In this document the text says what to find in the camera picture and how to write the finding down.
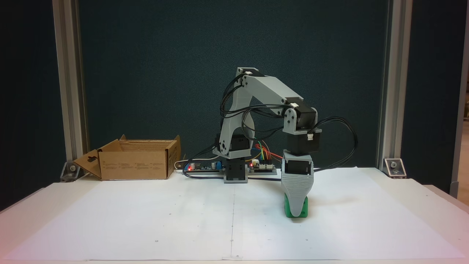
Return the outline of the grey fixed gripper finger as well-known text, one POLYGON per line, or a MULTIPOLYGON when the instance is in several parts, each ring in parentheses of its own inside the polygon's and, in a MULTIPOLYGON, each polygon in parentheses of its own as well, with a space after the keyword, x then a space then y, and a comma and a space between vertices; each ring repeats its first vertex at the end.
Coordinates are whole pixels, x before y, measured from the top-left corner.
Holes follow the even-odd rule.
POLYGON ((314 176, 284 175, 281 186, 284 191, 284 210, 287 217, 308 216, 308 193, 314 184, 314 176))

